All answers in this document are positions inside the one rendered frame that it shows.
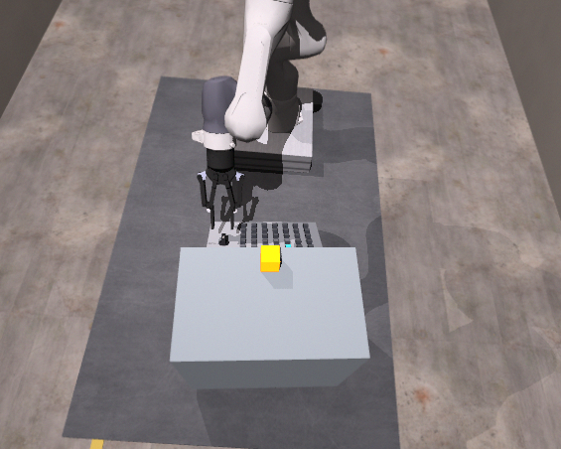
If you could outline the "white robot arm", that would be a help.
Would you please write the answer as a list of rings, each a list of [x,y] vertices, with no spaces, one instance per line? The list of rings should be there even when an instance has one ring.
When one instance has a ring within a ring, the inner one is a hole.
[[[310,0],[275,1],[245,0],[238,82],[221,75],[204,83],[204,127],[192,138],[212,151],[228,151],[236,140],[260,139],[265,129],[285,133],[303,122],[299,74],[289,61],[319,55],[327,35],[312,15]]]

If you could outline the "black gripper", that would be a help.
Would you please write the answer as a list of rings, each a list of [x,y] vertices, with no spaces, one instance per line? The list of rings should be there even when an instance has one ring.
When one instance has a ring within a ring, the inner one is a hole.
[[[198,172],[197,178],[200,182],[202,206],[207,208],[207,212],[210,213],[210,226],[214,229],[214,195],[216,190],[216,185],[225,185],[228,199],[230,203],[230,229],[234,227],[234,213],[237,212],[237,208],[241,207],[242,200],[242,183],[245,178],[244,173],[236,172],[234,168],[234,148],[228,151],[217,152],[212,151],[207,148],[207,163],[208,167],[204,172]],[[214,169],[213,169],[214,168]],[[227,168],[227,169],[225,169]],[[210,201],[207,201],[207,191],[206,191],[206,177],[209,177],[212,181]],[[230,181],[236,176],[238,181],[237,188],[237,202],[234,200],[232,187]],[[213,215],[212,215],[213,209]],[[232,225],[232,215],[233,215],[233,225]]]

